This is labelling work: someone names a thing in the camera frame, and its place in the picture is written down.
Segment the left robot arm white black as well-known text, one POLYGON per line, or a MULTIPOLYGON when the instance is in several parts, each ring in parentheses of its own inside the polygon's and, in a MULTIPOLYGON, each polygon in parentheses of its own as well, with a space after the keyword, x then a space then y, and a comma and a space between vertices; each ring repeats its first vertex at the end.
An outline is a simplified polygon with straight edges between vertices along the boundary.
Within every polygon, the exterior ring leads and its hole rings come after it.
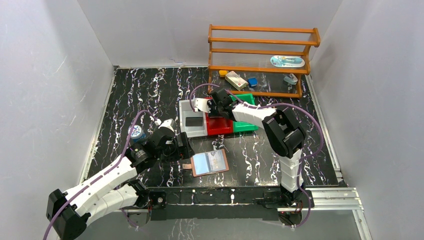
POLYGON ((97 219, 118 209, 144 208, 151 191, 135 178, 156 162, 174 162, 195 153, 186 132, 176 133, 174 120, 159 123, 145 139, 132 141, 110 165, 65 191, 53 190, 47 200, 45 232, 54 229, 61 240, 74 240, 97 219))

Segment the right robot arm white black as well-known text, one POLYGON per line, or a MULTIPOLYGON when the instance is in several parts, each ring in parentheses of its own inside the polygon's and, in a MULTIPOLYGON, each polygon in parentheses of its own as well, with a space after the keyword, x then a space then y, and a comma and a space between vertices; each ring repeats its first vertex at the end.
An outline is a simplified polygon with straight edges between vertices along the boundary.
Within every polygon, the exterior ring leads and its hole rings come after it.
POLYGON ((293 111, 287 107, 250 104, 231 96, 223 87, 215 88, 209 95, 209 98, 198 98, 191 93, 192 110, 262 128, 272 150, 279 156, 281 193, 274 200, 265 200, 264 204, 295 207, 304 191, 300 165, 306 132, 293 111))

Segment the brown leather card holder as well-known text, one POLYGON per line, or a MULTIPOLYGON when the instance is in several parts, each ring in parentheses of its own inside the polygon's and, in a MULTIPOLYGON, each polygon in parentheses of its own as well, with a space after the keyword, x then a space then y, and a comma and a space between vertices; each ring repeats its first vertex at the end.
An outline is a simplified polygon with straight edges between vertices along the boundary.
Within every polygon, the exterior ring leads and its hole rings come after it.
POLYGON ((183 163, 182 168, 191 170, 194 177, 226 172, 230 169, 224 149, 197 153, 190 158, 190 163, 183 163))

